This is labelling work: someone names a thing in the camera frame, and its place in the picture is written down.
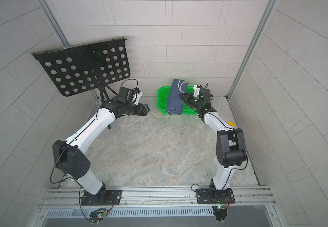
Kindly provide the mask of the green plastic basket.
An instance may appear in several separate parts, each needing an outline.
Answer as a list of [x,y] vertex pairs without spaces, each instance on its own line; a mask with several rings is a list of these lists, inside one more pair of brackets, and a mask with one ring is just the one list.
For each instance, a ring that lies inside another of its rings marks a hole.
[[[157,105],[157,108],[163,114],[167,114],[166,106],[167,106],[167,101],[169,98],[170,90],[171,90],[171,86],[165,86],[165,87],[161,87],[157,93],[156,105]],[[196,115],[197,114],[193,109],[191,109],[189,106],[187,106],[184,102],[182,102],[182,104],[183,104],[182,115]]]

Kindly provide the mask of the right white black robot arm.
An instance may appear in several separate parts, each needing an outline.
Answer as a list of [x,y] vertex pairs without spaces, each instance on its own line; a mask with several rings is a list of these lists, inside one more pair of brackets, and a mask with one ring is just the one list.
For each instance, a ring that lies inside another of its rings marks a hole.
[[179,97],[217,135],[216,156],[219,167],[212,179],[211,187],[216,191],[230,188],[230,181],[237,170],[248,166],[243,130],[226,123],[212,107],[209,89],[198,88],[195,92],[183,93]]

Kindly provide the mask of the aluminium rail frame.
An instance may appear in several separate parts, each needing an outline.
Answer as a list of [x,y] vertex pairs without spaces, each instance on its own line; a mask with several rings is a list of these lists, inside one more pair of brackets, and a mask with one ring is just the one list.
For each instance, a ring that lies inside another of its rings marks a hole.
[[[154,217],[212,217],[215,219],[212,207],[215,204],[198,204],[195,190],[212,189],[210,186],[156,186],[156,187],[109,187],[107,190],[122,190],[119,205],[113,206],[108,218],[154,218]],[[276,200],[271,189],[258,185],[235,185],[233,190],[235,204],[228,208],[226,220],[231,219],[229,210],[240,209],[236,222],[252,221],[257,211],[261,220],[273,227],[284,225],[277,209]],[[84,224],[90,223],[83,217],[80,210],[80,195],[84,191],[79,187],[62,187],[49,189],[38,205],[38,210],[32,226],[41,227],[49,219],[81,218]],[[104,206],[82,206],[83,212],[89,217],[92,211]]]

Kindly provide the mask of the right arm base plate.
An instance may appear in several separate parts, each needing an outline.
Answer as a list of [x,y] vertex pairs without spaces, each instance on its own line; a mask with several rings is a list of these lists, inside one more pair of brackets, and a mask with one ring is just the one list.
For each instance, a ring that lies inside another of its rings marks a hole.
[[235,204],[235,197],[231,188],[225,190],[201,189],[195,190],[198,204]]

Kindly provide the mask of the yellow plastic triangle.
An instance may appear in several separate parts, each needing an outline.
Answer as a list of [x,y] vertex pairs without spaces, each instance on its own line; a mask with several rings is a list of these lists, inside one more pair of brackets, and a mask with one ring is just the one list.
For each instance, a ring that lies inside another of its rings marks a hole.
[[227,122],[228,125],[230,125],[231,127],[235,127],[235,123],[234,122]]

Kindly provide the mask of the dark blue pillowcase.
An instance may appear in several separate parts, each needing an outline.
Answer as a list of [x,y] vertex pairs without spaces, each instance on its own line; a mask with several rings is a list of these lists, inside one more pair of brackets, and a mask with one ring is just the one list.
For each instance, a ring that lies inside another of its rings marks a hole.
[[183,101],[181,94],[185,94],[188,83],[181,79],[174,79],[168,96],[166,113],[168,115],[181,115],[183,113]]

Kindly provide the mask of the black perforated music stand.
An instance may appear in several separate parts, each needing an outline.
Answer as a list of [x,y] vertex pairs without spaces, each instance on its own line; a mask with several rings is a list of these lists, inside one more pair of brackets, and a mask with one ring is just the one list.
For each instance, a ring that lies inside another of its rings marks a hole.
[[125,37],[34,52],[58,91],[66,97],[98,89],[101,103],[112,84],[131,76]]

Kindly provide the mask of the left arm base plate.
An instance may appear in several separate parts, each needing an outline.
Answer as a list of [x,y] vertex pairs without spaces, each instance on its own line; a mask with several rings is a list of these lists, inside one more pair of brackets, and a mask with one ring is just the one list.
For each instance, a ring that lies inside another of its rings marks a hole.
[[119,205],[122,190],[105,190],[99,191],[98,194],[92,195],[88,192],[84,192],[83,195],[80,195],[81,206],[104,206],[104,205]]

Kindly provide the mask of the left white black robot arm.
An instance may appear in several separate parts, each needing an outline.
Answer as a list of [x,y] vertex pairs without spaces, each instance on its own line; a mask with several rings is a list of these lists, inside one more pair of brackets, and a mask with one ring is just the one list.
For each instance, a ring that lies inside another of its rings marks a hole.
[[122,116],[146,116],[150,109],[139,103],[143,92],[139,88],[120,87],[118,95],[102,102],[96,114],[77,132],[52,146],[54,167],[72,177],[85,192],[100,196],[105,186],[91,170],[91,162],[85,155],[94,140],[115,120]]

